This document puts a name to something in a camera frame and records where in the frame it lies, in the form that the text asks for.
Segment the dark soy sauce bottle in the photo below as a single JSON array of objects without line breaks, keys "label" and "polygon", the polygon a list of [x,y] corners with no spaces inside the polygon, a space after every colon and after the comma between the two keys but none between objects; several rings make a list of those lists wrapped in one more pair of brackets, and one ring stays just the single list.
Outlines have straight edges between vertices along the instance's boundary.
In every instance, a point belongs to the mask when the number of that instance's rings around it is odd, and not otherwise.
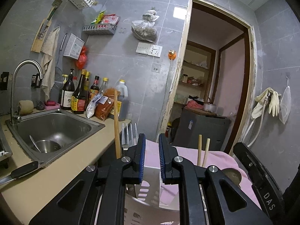
[{"label": "dark soy sauce bottle", "polygon": [[75,114],[83,114],[86,106],[86,91],[84,85],[86,81],[86,69],[81,70],[78,86],[71,97],[71,110]]}]

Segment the white mesh bag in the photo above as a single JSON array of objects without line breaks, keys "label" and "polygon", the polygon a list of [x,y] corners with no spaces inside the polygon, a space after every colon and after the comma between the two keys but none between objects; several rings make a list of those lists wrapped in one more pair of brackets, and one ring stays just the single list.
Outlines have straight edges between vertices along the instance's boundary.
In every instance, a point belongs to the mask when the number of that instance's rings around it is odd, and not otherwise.
[{"label": "white mesh bag", "polygon": [[288,116],[291,111],[291,90],[289,86],[289,79],[286,77],[287,87],[285,88],[280,101],[280,113],[279,119],[281,123],[285,124],[287,122]]}]

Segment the stainless steel sink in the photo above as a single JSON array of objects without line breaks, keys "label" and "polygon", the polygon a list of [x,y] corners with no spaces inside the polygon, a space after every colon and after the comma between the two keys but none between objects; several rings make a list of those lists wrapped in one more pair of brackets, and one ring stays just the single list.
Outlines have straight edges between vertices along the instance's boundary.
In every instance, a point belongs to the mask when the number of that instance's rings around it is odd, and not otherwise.
[{"label": "stainless steel sink", "polygon": [[105,128],[102,123],[61,109],[29,114],[15,124],[8,119],[6,124],[26,155],[42,168]]}]

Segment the wooden storage shelf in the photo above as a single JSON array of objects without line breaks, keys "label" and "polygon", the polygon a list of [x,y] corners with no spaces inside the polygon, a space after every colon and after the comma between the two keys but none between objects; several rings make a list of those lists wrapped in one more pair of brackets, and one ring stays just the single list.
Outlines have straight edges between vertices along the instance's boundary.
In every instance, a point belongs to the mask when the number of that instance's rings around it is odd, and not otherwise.
[{"label": "wooden storage shelf", "polygon": [[174,102],[186,105],[195,100],[208,103],[216,59],[216,50],[188,41]]}]

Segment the red plastic bag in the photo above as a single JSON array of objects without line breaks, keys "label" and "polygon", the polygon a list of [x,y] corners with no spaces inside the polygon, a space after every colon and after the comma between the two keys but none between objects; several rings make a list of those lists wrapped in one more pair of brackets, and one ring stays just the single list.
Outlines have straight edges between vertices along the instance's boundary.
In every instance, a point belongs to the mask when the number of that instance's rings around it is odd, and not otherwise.
[{"label": "red plastic bag", "polygon": [[75,60],[75,66],[77,69],[82,70],[87,62],[87,48],[85,46],[82,47],[80,55],[77,60]]}]

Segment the pink floral table cloth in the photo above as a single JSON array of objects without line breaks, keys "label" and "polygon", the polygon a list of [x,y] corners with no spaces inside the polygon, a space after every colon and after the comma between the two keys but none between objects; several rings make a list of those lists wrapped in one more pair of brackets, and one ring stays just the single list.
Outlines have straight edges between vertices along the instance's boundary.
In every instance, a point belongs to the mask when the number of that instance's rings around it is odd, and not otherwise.
[{"label": "pink floral table cloth", "polygon": [[[104,182],[97,224],[123,224],[125,187],[141,184],[146,155],[146,137],[129,147],[122,158],[98,177]],[[160,210],[155,214],[146,208],[145,221],[156,219],[178,224],[272,224],[265,213],[218,167],[203,168],[180,156],[177,149],[159,137],[161,178],[164,184],[178,186],[179,211]]]}]

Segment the wooden grater board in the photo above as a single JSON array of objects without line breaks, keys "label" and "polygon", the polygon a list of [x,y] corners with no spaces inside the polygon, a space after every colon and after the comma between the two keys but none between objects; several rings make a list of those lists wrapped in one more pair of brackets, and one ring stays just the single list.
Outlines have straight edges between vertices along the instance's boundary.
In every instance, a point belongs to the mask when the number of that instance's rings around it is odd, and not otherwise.
[{"label": "wooden grater board", "polygon": [[46,38],[47,32],[49,27],[52,23],[52,16],[54,15],[55,11],[59,8],[59,6],[62,4],[62,0],[54,0],[52,3],[52,7],[45,19],[43,19],[42,23],[39,26],[39,29],[36,33],[36,36],[34,38],[33,44],[31,46],[31,51],[40,53],[42,45],[44,43],[44,40]]}]

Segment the orange wall hook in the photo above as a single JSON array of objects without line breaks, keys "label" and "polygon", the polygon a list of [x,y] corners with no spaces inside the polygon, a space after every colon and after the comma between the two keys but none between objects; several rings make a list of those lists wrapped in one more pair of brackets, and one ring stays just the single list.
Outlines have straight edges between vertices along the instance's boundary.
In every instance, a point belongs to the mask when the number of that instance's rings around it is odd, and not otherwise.
[{"label": "orange wall hook", "polygon": [[175,50],[169,50],[169,52],[168,52],[168,58],[170,60],[175,60],[176,59],[176,51]]}]

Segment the metal fork in holder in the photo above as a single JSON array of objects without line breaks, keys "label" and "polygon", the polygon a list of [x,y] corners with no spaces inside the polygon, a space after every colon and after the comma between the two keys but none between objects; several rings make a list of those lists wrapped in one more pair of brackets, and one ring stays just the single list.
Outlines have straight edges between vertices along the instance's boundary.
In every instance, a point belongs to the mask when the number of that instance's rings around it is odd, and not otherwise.
[{"label": "metal fork in holder", "polygon": [[122,124],[121,130],[121,147],[125,153],[129,147],[135,146],[138,143],[137,124]]}]

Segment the white plastic utensil holder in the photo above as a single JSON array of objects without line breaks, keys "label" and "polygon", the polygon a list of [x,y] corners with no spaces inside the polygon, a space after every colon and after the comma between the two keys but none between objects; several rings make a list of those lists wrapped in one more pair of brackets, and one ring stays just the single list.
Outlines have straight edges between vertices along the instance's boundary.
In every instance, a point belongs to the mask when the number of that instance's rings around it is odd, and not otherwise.
[{"label": "white plastic utensil holder", "polygon": [[165,185],[160,169],[145,167],[135,194],[126,194],[124,224],[180,224],[179,186]]}]

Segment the white wall switch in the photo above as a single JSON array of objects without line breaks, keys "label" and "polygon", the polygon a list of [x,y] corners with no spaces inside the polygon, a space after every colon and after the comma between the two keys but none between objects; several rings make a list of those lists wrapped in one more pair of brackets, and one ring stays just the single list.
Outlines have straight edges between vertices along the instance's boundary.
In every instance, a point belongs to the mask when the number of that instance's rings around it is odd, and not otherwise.
[{"label": "white wall switch", "polygon": [[136,53],[154,56],[154,57],[160,57],[162,49],[163,49],[162,46],[139,42],[136,48]]}]

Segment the grey wall shelf basket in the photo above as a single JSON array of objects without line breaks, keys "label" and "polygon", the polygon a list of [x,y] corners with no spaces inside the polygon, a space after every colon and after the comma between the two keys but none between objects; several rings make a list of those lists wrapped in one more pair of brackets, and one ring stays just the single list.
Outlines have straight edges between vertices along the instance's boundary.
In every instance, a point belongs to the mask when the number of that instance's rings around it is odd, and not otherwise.
[{"label": "grey wall shelf basket", "polygon": [[88,35],[114,35],[116,29],[116,24],[100,23],[85,25],[82,31]]}]

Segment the chrome faucet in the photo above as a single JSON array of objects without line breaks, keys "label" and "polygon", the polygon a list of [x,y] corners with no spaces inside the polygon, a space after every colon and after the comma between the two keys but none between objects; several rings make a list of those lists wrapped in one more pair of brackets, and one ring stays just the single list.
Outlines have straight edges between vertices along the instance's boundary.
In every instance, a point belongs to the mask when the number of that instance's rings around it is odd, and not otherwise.
[{"label": "chrome faucet", "polygon": [[23,60],[22,62],[20,62],[18,64],[18,66],[16,67],[16,69],[14,70],[13,73],[13,77],[12,77],[12,86],[11,86],[11,97],[10,97],[10,123],[11,125],[15,125],[16,123],[21,121],[21,117],[19,115],[19,113],[15,113],[16,112],[16,101],[15,101],[15,95],[16,93],[20,93],[21,96],[19,97],[20,99],[25,96],[24,93],[21,93],[22,90],[28,91],[29,87],[23,87],[17,86],[17,76],[19,71],[21,70],[22,67],[26,66],[26,65],[32,65],[36,68],[37,72],[39,73],[40,76],[40,83],[42,82],[43,78],[44,78],[44,74],[42,72],[42,67],[40,66],[40,64],[33,59],[26,59]]}]

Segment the red chili bag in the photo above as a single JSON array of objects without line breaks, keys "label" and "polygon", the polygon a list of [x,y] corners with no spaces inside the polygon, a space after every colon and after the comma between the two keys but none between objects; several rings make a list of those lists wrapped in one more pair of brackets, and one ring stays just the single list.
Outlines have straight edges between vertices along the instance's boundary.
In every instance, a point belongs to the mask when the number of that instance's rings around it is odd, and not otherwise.
[{"label": "red chili bag", "polygon": [[108,88],[100,98],[94,113],[98,119],[104,121],[108,117],[114,106],[115,92],[117,92],[117,96],[119,96],[120,92],[116,88]]}]

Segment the wooden chopstick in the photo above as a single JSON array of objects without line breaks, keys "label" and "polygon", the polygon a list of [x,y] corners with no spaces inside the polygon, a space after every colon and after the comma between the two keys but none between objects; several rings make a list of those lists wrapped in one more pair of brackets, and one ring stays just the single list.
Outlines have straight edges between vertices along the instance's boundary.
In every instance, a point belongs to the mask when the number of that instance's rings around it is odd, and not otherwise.
[{"label": "wooden chopstick", "polygon": [[202,135],[198,136],[198,157],[197,166],[201,167],[201,154],[202,154]]},{"label": "wooden chopstick", "polygon": [[208,156],[208,153],[209,153],[210,141],[211,141],[211,140],[210,140],[209,138],[207,138],[207,140],[206,140],[206,145],[205,145],[204,158],[203,158],[203,162],[202,162],[202,167],[205,167],[205,166],[206,166],[207,156]]}]

